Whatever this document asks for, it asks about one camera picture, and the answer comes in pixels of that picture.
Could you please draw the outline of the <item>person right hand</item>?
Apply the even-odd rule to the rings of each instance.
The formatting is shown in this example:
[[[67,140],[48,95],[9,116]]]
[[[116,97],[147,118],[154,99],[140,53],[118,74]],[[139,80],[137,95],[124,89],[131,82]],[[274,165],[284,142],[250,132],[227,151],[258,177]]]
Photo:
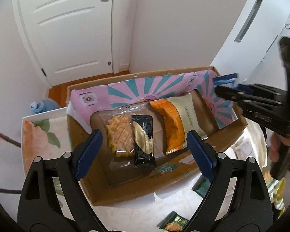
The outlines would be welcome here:
[[[269,148],[269,158],[272,162],[278,162],[280,158],[279,149],[282,144],[290,147],[290,138],[285,138],[283,136],[277,135],[276,133],[273,133],[273,135],[271,136],[271,145]]]

